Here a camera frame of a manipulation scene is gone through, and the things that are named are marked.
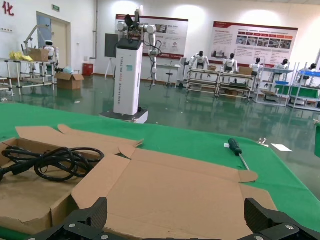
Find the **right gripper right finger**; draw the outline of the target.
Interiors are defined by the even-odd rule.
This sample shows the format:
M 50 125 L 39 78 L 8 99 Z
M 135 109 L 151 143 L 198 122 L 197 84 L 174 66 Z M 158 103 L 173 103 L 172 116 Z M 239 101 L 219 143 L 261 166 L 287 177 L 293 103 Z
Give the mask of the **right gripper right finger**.
M 244 219 L 252 234 L 241 240 L 320 240 L 319 232 L 284 212 L 264 208 L 254 198 L 244 201 Z

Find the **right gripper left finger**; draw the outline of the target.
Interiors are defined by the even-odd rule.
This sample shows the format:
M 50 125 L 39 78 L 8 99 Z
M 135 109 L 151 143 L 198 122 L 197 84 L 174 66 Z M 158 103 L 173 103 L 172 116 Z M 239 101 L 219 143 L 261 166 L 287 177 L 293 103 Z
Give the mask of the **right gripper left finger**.
M 73 211 L 61 224 L 29 236 L 28 240 L 106 240 L 103 229 L 108 217 L 106 197 L 91 207 Z

